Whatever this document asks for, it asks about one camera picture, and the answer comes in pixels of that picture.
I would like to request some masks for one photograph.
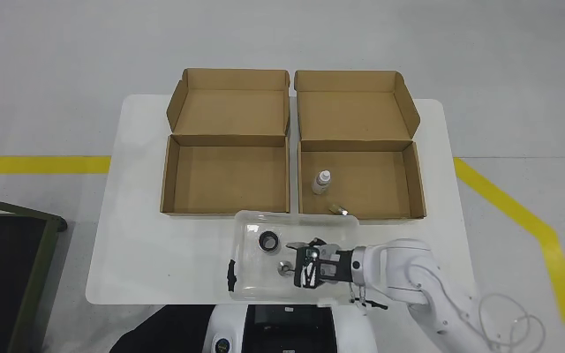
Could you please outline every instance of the transparent plastic bin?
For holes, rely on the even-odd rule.
[[[358,244],[357,218],[342,215],[275,214],[240,211],[235,216],[236,229],[231,258],[235,261],[237,281],[230,292],[233,299],[274,301],[295,304],[344,304],[350,299],[349,285],[344,282],[324,283],[317,289],[294,286],[294,275],[281,276],[280,261],[296,263],[297,252],[287,243],[309,243],[315,237],[342,249],[353,249]],[[259,237],[264,231],[273,231],[279,237],[275,252],[264,252]]]

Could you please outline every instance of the gray floor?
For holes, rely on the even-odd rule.
[[[473,157],[563,245],[563,33],[561,0],[4,0],[0,154],[111,154],[123,98],[169,94],[185,67],[394,69],[414,97],[443,103],[454,156]],[[85,299],[104,185],[105,176],[0,176],[3,201],[71,222],[51,269],[62,277],[47,352],[108,351],[158,309]],[[538,314],[543,351],[558,351],[565,332],[537,242],[459,186],[478,284]]]

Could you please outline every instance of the yellow tape on floor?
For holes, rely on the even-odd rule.
[[[0,156],[0,174],[105,174],[109,155]]]
[[[565,257],[555,230],[464,161],[454,158],[454,164],[459,179],[538,239],[549,279],[554,287],[561,320],[565,322]]]

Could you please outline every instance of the bottle cap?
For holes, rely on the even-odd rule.
[[[331,174],[329,174],[329,170],[324,170],[320,172],[320,181],[322,183],[327,183],[331,178]]]

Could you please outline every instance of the cardboard box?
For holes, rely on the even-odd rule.
[[[289,212],[289,73],[186,69],[167,109],[161,212]]]
[[[301,142],[299,209],[330,214],[337,204],[359,219],[422,218],[426,206],[412,137],[420,118],[396,71],[297,71]],[[327,169],[331,185],[312,191]]]

